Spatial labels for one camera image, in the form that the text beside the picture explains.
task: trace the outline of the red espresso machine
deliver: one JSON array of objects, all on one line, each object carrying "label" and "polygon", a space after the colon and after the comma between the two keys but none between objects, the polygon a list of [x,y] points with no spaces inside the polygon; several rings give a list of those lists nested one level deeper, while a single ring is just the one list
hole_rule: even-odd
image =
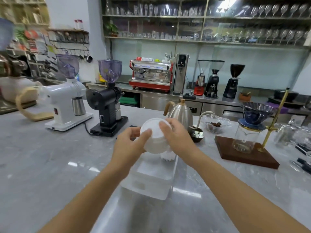
[{"label": "red espresso machine", "polygon": [[130,60],[133,70],[128,83],[135,89],[149,88],[169,92],[173,82],[173,64],[153,61]]}]

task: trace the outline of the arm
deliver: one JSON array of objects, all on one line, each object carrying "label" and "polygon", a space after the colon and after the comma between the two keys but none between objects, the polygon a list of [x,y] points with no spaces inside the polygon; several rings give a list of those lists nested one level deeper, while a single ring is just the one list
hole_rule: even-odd
[{"label": "arm", "polygon": [[142,133],[140,128],[127,128],[115,143],[110,163],[64,209],[50,220],[38,233],[87,233],[90,232],[100,212],[115,188],[124,179],[140,155],[151,131]]},{"label": "arm", "polygon": [[193,167],[240,233],[310,233],[305,226],[201,152],[176,119],[160,123],[172,150]]}]

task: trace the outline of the power cord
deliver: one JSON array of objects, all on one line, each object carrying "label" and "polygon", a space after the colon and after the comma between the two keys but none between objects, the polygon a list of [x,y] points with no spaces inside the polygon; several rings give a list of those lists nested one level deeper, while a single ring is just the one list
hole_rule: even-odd
[{"label": "power cord", "polygon": [[89,130],[87,129],[86,127],[86,122],[83,122],[84,123],[84,127],[85,127],[85,130],[86,132],[90,135],[90,136],[100,136],[101,133],[90,133]]}]

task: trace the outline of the glass beaker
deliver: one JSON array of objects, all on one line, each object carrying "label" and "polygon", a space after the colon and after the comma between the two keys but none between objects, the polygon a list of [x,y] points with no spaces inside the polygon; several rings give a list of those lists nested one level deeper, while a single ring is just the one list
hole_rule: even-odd
[{"label": "glass beaker", "polygon": [[251,153],[260,132],[239,125],[232,142],[233,148],[242,153]]}]

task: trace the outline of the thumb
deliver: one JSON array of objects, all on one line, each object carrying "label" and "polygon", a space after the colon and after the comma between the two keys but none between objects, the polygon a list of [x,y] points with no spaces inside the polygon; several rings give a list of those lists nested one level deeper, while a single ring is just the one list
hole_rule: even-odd
[{"label": "thumb", "polygon": [[151,135],[152,135],[152,130],[147,129],[142,134],[140,134],[138,139],[136,139],[134,141],[135,145],[140,147],[140,148],[143,148],[145,146],[146,142],[148,141],[148,139],[151,137]]},{"label": "thumb", "polygon": [[159,123],[160,129],[163,132],[165,138],[169,141],[173,138],[173,130],[165,122]]}]

